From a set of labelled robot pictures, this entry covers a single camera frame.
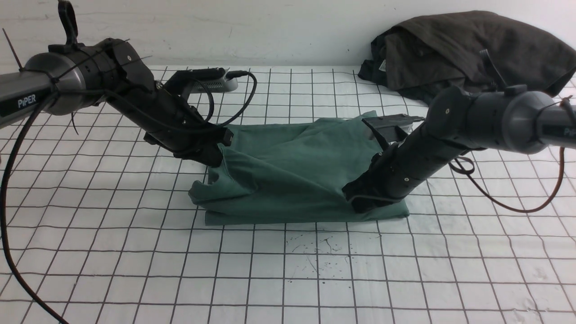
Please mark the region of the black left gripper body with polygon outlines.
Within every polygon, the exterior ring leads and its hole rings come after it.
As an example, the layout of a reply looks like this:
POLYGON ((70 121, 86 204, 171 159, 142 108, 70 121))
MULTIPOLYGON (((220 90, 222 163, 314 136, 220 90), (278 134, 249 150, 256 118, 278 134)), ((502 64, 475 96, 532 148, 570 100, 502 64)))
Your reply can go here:
POLYGON ((106 91, 106 101, 145 131, 145 139, 168 150, 175 158, 209 167, 222 164, 219 145, 229 146, 233 133, 225 126, 206 122, 179 96, 153 86, 122 83, 106 91))

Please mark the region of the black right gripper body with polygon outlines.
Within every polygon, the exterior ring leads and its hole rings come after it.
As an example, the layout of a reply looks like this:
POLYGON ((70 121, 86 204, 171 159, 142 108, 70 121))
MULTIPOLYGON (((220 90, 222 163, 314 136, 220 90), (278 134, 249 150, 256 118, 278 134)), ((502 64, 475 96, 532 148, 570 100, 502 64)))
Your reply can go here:
POLYGON ((372 157, 366 172, 342 188, 356 213, 399 203, 467 150, 458 143, 434 137, 426 123, 410 134, 397 125, 377 129, 369 121, 365 124, 385 148, 372 157))

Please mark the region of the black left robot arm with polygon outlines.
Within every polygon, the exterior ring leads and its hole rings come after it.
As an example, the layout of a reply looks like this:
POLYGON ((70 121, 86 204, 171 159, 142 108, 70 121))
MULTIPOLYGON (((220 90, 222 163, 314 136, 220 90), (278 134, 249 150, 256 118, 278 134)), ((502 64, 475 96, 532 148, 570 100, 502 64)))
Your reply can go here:
POLYGON ((146 142, 175 158, 210 167, 221 164, 220 147, 232 143, 232 131, 210 123, 188 99, 198 86, 209 92, 208 78, 226 80, 223 68, 178 71, 162 83, 128 41, 79 43, 72 4, 60 0, 58 11, 66 43, 50 45, 18 72, 1 76, 1 127, 14 125, 35 110, 64 116, 107 103, 144 130, 146 142))

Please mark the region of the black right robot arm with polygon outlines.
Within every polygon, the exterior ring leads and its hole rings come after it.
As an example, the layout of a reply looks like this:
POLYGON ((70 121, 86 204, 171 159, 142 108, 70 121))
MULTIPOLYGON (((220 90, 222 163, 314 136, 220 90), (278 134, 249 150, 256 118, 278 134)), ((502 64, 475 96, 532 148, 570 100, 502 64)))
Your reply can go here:
POLYGON ((576 145, 575 108, 570 98, 554 102, 526 85, 506 84, 488 51, 480 56, 494 91, 470 94, 451 86, 436 96, 424 118, 402 113, 362 120, 382 152, 343 187, 354 211, 397 203, 444 166, 471 178, 475 168, 465 169, 462 162, 471 163, 465 154, 473 150, 535 154, 555 145, 560 148, 559 176, 543 206, 551 203, 563 180, 564 150, 576 145))

